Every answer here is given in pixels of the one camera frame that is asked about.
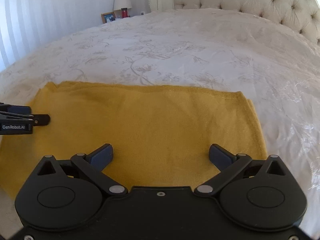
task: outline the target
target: yellow towel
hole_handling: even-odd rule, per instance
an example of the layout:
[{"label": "yellow towel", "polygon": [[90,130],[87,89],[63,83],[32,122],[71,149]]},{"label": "yellow towel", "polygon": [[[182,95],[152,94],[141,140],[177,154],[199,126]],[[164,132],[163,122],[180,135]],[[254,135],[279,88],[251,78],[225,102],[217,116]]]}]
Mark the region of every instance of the yellow towel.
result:
[{"label": "yellow towel", "polygon": [[69,159],[104,143],[114,159],[103,172],[128,189],[202,184],[219,172],[208,158],[212,143],[267,156],[253,104],[241,92],[63,82],[48,83],[30,106],[52,121],[32,135],[4,137],[0,186],[11,197],[44,155]]}]

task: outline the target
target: photo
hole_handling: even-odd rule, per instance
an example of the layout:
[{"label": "photo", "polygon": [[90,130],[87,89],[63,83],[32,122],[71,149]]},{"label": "photo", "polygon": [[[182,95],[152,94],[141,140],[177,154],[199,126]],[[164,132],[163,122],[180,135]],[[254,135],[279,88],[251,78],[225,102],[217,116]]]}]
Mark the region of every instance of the photo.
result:
[{"label": "photo", "polygon": [[109,23],[109,22],[113,22],[116,20],[116,15],[114,12],[103,13],[103,14],[101,14],[101,18],[102,18],[103,23]]}]

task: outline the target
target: lamp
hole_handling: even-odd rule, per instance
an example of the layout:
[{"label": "lamp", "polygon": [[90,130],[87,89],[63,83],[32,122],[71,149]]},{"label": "lamp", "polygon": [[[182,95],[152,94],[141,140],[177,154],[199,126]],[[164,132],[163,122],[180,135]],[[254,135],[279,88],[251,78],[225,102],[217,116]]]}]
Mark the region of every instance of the lamp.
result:
[{"label": "lamp", "polygon": [[113,10],[122,10],[122,18],[128,17],[128,9],[132,8],[130,0],[115,0]]}]

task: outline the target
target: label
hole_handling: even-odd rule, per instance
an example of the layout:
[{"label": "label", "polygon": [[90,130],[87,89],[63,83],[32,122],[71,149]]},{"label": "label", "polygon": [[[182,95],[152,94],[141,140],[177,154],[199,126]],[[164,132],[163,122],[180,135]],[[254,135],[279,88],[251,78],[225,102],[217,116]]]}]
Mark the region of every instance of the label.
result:
[{"label": "label", "polygon": [[2,123],[1,124],[1,131],[16,131],[16,130],[25,130],[26,126],[23,123],[16,123],[16,124],[12,124],[12,123]]}]

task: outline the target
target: white lampshade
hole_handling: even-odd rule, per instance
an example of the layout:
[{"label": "white lampshade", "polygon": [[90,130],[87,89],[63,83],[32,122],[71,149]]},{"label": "white lampshade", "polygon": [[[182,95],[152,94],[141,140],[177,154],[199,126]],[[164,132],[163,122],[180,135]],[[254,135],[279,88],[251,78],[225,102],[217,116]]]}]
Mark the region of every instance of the white lampshade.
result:
[{"label": "white lampshade", "polygon": [[114,11],[121,10],[122,8],[132,8],[130,0],[115,0]]}]

